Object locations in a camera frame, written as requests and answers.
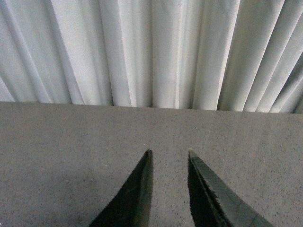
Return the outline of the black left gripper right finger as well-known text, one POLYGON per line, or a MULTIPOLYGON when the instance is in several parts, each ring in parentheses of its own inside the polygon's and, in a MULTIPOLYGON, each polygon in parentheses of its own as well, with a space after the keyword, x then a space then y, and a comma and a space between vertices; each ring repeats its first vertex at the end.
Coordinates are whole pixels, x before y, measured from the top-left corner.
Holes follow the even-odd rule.
POLYGON ((191 149, 188 151, 187 184, 190 211, 196 227, 273 226, 191 149))

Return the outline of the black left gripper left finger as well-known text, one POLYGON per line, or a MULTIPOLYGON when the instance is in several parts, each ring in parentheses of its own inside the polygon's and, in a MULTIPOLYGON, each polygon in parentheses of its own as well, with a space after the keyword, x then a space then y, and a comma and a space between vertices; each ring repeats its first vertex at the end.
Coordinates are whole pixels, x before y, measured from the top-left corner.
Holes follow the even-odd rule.
POLYGON ((153 153, 147 150, 116 196, 90 227, 147 227, 153 191, 153 153))

